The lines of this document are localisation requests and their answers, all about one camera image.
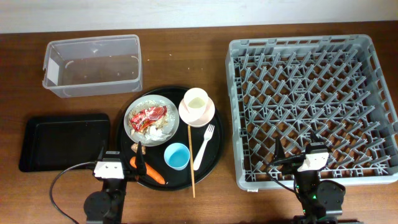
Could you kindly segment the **blue cup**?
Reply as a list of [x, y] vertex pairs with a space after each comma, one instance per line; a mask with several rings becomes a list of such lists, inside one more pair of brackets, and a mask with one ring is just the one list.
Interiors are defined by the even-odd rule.
[[169, 167], [184, 170], [190, 162], [190, 151], [182, 143], [172, 143], [164, 151], [164, 160]]

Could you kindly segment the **white tissue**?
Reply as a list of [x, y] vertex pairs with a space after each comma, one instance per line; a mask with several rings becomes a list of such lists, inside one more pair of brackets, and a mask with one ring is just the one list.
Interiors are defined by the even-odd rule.
[[170, 134], [164, 134], [162, 130], [157, 129], [156, 126], [149, 126], [145, 133], [146, 139], [152, 141], [163, 141], [164, 139], [167, 139], [169, 136]]

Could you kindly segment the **red snack wrapper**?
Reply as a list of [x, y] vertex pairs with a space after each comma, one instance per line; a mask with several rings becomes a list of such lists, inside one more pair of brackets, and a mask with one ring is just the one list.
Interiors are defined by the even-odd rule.
[[133, 130], [135, 130], [135, 132], [141, 132], [148, 126], [163, 118], [166, 114], [166, 106], [154, 106], [143, 109], [133, 115], [131, 118], [129, 118], [128, 124]]

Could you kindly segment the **grey plate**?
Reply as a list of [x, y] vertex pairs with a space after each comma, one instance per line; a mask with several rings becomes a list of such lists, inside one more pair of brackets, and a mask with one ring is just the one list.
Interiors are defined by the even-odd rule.
[[[149, 139], [146, 139], [145, 134], [139, 134], [135, 133], [134, 135], [130, 135], [130, 128], [127, 124], [127, 117], [129, 112], [136, 107], [139, 103], [143, 103], [145, 101], [155, 101], [157, 103], [165, 103], [166, 106], [168, 107], [168, 117], [167, 117], [167, 124], [161, 128], [162, 132], [164, 134], [170, 134], [170, 136], [167, 139], [164, 139], [163, 141], [152, 141]], [[130, 104], [130, 106], [127, 108], [122, 124], [124, 126], [124, 130], [127, 134], [127, 136], [133, 140], [136, 143], [141, 142], [142, 145], [144, 146], [158, 146], [160, 144], [165, 143], [166, 141], [170, 140], [171, 137], [177, 132], [178, 125], [179, 125], [179, 116], [178, 116], [178, 110], [177, 107], [173, 102], [171, 102], [168, 98], [160, 95], [146, 95], [138, 98], [135, 100], [133, 103]]]

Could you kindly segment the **rice and peanut scraps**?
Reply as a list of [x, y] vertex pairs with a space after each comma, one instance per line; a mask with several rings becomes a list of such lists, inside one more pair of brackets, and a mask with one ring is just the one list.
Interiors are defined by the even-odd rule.
[[[154, 106], [166, 106], [165, 103], [157, 103], [155, 101], [149, 100], [149, 101], [145, 101], [143, 103], [139, 103], [136, 107], [134, 107], [128, 114], [127, 117], [127, 124], [128, 124], [128, 120], [129, 118], [131, 118], [133, 115], [135, 115], [136, 113], [138, 113], [139, 111], [143, 110], [143, 109], [147, 109], [147, 108], [151, 108]], [[168, 115], [166, 114], [163, 118], [161, 118], [160, 120], [156, 121], [154, 124], [152, 124], [151, 126], [156, 126], [157, 129], [162, 128], [163, 126], [165, 126], [167, 124], [167, 117]], [[134, 135], [135, 133], [139, 133], [139, 134], [145, 134], [147, 131], [147, 127], [146, 129], [144, 129], [141, 132], [135, 132], [135, 130], [133, 130], [130, 125], [128, 124], [130, 130], [130, 135]]]

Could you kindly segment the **wooden chopstick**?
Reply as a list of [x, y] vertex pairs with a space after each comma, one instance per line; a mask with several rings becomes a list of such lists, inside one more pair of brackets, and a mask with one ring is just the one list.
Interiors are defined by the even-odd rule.
[[189, 151], [190, 151], [190, 174], [191, 174], [191, 181], [192, 181], [192, 194], [193, 198], [196, 197], [195, 193], [195, 175], [194, 175], [194, 170], [193, 170], [193, 149], [192, 149], [192, 133], [191, 133], [191, 126], [187, 126], [188, 130], [188, 146], [189, 146]]

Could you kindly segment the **white plastic fork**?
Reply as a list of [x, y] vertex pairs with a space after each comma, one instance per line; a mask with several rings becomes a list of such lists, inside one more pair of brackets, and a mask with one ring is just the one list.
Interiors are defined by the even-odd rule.
[[197, 156], [195, 157], [195, 159], [193, 161], [193, 170], [198, 170], [200, 168], [206, 145], [207, 145], [208, 141], [212, 138], [214, 130], [215, 130], [215, 126], [212, 124], [209, 124], [204, 133], [203, 142], [201, 144], [201, 147], [197, 153]]

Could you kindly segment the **pink bowl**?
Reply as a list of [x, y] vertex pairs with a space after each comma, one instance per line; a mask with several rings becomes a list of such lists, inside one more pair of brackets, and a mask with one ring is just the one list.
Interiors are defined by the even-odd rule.
[[204, 113], [196, 120], [190, 119], [190, 114], [183, 100], [178, 106], [178, 113], [182, 121], [191, 127], [200, 128], [208, 124], [215, 115], [215, 104], [211, 98], [208, 99]]

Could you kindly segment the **cream cup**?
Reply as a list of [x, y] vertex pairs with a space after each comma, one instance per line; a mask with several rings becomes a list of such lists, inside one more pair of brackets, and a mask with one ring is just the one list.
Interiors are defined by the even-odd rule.
[[201, 88], [191, 88], [185, 93], [183, 101], [190, 114], [201, 116], [208, 103], [208, 94]]

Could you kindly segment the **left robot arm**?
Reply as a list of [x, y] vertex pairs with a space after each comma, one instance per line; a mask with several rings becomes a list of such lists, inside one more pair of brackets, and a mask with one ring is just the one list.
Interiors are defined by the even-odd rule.
[[87, 223], [121, 223], [127, 183], [137, 182], [147, 174], [141, 143], [137, 146], [135, 168], [129, 170], [120, 157], [120, 152], [100, 151], [93, 176], [102, 181], [103, 186], [85, 200]]

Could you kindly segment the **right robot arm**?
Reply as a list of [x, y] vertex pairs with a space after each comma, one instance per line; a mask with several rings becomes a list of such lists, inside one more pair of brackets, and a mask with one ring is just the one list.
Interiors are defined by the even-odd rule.
[[280, 138], [275, 139], [273, 166], [281, 166], [282, 175], [294, 177], [293, 193], [302, 205], [303, 215], [292, 223], [338, 223], [343, 213], [346, 189], [332, 180], [321, 180], [319, 172], [326, 167], [331, 149], [315, 134], [301, 154], [287, 157]]

